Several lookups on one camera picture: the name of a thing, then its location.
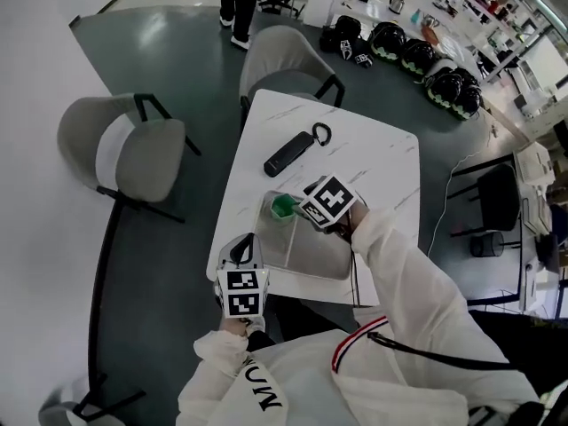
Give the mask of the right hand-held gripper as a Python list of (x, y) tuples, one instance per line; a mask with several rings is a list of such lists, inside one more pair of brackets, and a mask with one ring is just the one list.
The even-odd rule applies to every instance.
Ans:
[(339, 222), (356, 202), (354, 190), (336, 174), (324, 177), (298, 205), (319, 229)]

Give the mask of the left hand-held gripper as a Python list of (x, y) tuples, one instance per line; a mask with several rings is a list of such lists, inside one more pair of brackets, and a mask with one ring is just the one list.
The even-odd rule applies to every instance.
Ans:
[[(244, 233), (222, 247), (218, 265), (262, 265), (261, 244), (255, 233)], [(217, 271), (216, 295), (226, 319), (253, 319), (264, 314), (270, 271), (231, 268)]]

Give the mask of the green cup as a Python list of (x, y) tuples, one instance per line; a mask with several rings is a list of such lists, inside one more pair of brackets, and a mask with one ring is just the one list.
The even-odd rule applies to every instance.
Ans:
[(295, 215), (297, 201), (287, 193), (276, 195), (271, 202), (270, 211), (272, 216), (278, 220), (285, 220)]

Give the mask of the grey compartment tray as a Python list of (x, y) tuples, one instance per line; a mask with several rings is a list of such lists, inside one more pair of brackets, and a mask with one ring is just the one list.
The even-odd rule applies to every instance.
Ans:
[(272, 213), (270, 190), (264, 194), (254, 233), (260, 240), (264, 263), (282, 271), (330, 280), (347, 280), (351, 274), (351, 249), (336, 234), (325, 234), (297, 214), (278, 219)]

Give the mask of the person's right forearm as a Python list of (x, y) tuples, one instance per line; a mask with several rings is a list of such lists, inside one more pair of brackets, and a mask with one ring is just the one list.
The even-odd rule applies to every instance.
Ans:
[(369, 268), (379, 304), (394, 329), (417, 333), (468, 311), (456, 284), (394, 226), (387, 209), (355, 201), (342, 220), (351, 248)]

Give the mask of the black shoulder bag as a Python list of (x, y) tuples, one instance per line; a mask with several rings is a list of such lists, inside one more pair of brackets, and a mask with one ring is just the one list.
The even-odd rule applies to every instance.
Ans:
[(568, 319), (482, 311), (470, 315), (526, 375), (538, 396), (567, 384), (543, 426), (568, 426)]

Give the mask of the person's left forearm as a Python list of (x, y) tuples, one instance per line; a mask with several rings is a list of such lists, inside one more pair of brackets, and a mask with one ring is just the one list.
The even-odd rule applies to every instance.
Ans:
[(175, 426), (286, 426), (288, 400), (247, 350), (247, 319), (222, 319), (195, 341), (201, 359), (178, 397)]

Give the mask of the black handset with coiled loop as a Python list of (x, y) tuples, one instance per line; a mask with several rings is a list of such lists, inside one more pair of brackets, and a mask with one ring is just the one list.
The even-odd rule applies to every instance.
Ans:
[(305, 130), (292, 137), (277, 150), (263, 165), (264, 173), (269, 178), (277, 177), (286, 167), (292, 164), (311, 146), (327, 146), (332, 138), (332, 130), (323, 122), (312, 125), (310, 132)]

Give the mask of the white marble table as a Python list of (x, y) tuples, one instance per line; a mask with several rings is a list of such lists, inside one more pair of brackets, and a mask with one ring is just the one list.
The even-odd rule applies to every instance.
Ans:
[[(316, 122), (332, 130), (327, 146), (312, 146), (277, 177), (263, 165), (297, 133)], [(264, 194), (270, 190), (302, 198), (320, 177), (336, 174), (371, 209), (391, 209), (395, 226), (416, 241), (420, 222), (420, 165), (417, 138), (383, 122), (275, 91), (261, 90), (253, 99), (233, 160), (213, 237), (207, 277), (217, 276), (219, 253), (227, 243), (253, 233)], [(351, 256), (347, 280), (330, 280), (270, 271), (272, 294), (336, 304), (374, 306), (377, 296), (369, 269)]]

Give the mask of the person's black trousers legs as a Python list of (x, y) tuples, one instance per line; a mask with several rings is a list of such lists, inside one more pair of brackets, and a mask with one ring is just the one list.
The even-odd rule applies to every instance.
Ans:
[(279, 327), (280, 340), (274, 341), (267, 331), (254, 332), (250, 338), (258, 344), (258, 349), (327, 331), (350, 333), (359, 327), (350, 307), (343, 309), (347, 315), (342, 315), (340, 323), (319, 314), (297, 298), (269, 295), (265, 308), (275, 318), (272, 323)]

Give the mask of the grey chair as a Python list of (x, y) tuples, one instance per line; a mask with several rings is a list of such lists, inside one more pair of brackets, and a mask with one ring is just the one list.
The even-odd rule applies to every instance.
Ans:
[[(137, 112), (140, 123), (126, 137), (115, 168), (116, 188), (102, 185), (96, 172), (99, 145), (107, 129), (121, 116)], [(186, 135), (185, 124), (174, 119), (153, 94), (130, 93), (85, 97), (62, 115), (57, 132), (59, 151), (75, 177), (91, 190), (132, 209), (146, 209), (183, 224), (182, 217), (157, 209), (177, 178), (184, 150), (201, 150)]]
[(281, 72), (296, 71), (321, 82), (313, 95), (320, 100), (332, 86), (337, 88), (335, 107), (341, 107), (345, 86), (307, 38), (296, 28), (278, 25), (261, 30), (249, 46), (239, 84), (241, 127), (244, 127), (252, 104), (251, 91), (262, 80)]
[(107, 375), (102, 374), (79, 402), (61, 401), (43, 407), (38, 413), (40, 426), (126, 426), (114, 414), (142, 399), (146, 392), (138, 390), (111, 406), (98, 407), (94, 401), (106, 380)]

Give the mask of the dark dining chair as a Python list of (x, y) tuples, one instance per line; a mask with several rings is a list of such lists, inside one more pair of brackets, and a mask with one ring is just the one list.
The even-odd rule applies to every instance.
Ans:
[(453, 199), (470, 191), (477, 195), (470, 201), (478, 201), (482, 225), (478, 228), (451, 233), (451, 238), (483, 232), (511, 232), (517, 225), (521, 213), (521, 199), (514, 169), (499, 164), (479, 177), (475, 184), (450, 194)]

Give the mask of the person's white jacket torso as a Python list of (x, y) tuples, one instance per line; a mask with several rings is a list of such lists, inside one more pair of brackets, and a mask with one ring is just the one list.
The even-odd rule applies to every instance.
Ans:
[(475, 414), (507, 422), (537, 395), (517, 371), (475, 371), (425, 357), (501, 363), (497, 345), (468, 312), (437, 327), (396, 330), (386, 316), (250, 351), (288, 400), (286, 426), (467, 426)]

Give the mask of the grey long table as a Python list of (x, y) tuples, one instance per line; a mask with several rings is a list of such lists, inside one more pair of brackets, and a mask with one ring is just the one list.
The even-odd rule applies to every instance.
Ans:
[(522, 182), (517, 172), (521, 199), (522, 242), (528, 245), (521, 269), (519, 307), (525, 313), (543, 313), (551, 318), (560, 296), (561, 267), (559, 242), (547, 192)]

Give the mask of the white storage box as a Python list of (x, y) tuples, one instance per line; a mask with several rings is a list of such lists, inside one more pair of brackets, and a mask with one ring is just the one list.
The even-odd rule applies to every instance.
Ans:
[(523, 183), (545, 191), (555, 181), (553, 164), (548, 150), (532, 142), (514, 154), (517, 172)]

